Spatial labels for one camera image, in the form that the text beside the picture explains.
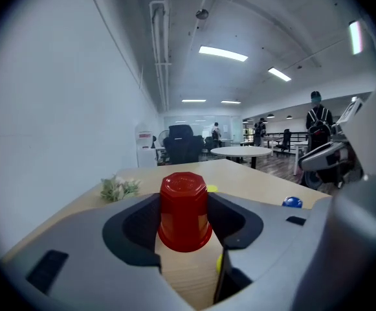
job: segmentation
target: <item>blue cap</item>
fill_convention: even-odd
[[[303,207],[303,202],[300,198],[291,196],[284,199],[283,206],[288,207]]]

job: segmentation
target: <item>small plant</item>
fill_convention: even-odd
[[[101,196],[109,202],[117,202],[128,196],[137,196],[140,185],[139,180],[126,181],[120,176],[114,175],[111,179],[102,179],[103,190]]]

